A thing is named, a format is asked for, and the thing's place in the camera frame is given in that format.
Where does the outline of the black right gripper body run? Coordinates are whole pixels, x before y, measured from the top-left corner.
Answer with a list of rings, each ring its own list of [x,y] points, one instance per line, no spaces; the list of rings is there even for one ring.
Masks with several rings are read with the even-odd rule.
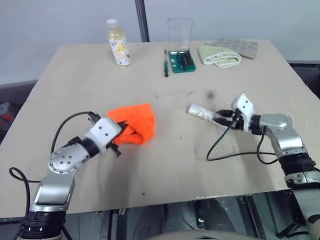
[[[244,130],[245,126],[245,115],[238,108],[234,111],[231,121],[232,130]]]

